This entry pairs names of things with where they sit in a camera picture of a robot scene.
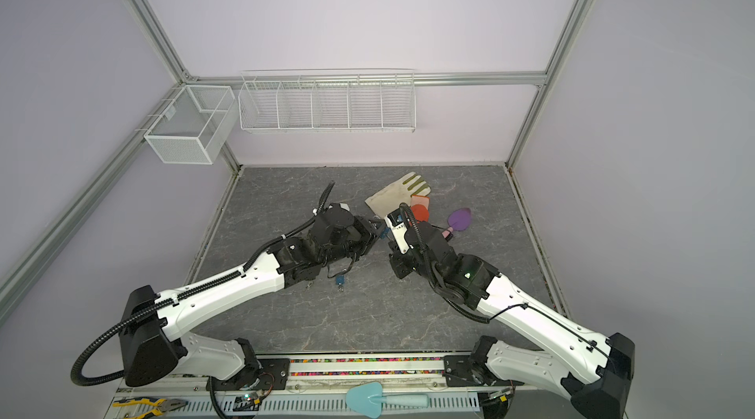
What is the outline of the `red rubber glove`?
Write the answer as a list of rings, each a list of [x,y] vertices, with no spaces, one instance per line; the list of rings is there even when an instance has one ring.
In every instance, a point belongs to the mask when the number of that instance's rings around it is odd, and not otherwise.
[[[422,195],[412,195],[410,209],[418,222],[430,220],[430,198]]]

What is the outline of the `yellow handled pliers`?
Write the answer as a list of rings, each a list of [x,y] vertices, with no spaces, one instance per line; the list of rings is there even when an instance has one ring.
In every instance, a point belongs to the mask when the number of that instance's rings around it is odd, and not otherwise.
[[[188,404],[184,399],[155,399],[154,397],[137,397],[114,401],[112,407],[124,413],[125,418],[157,418],[183,408]]]

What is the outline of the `cream work glove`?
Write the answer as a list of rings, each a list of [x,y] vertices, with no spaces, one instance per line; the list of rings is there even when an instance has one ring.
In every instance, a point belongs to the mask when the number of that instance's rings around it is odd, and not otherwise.
[[[410,171],[368,197],[365,203],[376,216],[384,219],[397,210],[401,204],[409,205],[413,196],[428,197],[431,192],[432,189],[426,179],[416,171]]]

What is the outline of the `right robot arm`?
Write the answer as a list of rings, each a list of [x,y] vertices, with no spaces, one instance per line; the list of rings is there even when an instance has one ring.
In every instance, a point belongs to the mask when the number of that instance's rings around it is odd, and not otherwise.
[[[504,324],[536,346],[529,350],[483,336],[470,356],[478,369],[568,399],[585,418],[624,417],[635,370],[630,338],[585,328],[482,258],[456,253],[441,230],[417,221],[405,204],[385,222],[399,279],[415,273],[457,313],[480,324]]]

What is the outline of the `teal trowel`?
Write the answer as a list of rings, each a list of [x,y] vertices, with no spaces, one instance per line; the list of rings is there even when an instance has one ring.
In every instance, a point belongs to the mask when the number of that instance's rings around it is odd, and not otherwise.
[[[372,382],[350,389],[346,393],[347,406],[368,418],[379,418],[386,405],[429,408],[430,398],[423,393],[403,393],[402,395],[387,395],[383,392],[383,385]]]

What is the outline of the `white mesh box basket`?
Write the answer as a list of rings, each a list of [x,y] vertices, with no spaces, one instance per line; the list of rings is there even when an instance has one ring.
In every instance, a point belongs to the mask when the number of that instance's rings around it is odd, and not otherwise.
[[[157,157],[169,165],[211,165],[238,120],[229,86],[184,85],[145,132]]]

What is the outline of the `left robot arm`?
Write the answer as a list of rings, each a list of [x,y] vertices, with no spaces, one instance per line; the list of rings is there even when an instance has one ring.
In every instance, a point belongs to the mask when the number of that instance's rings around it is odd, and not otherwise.
[[[217,340],[193,330],[247,301],[314,281],[334,262],[355,264],[371,251],[385,222],[330,202],[331,191],[324,189],[304,224],[263,243],[240,266],[178,289],[156,292],[145,285],[133,290],[121,320],[74,361],[72,383],[93,387],[122,379],[141,387],[188,373],[253,384],[261,364],[247,340]]]

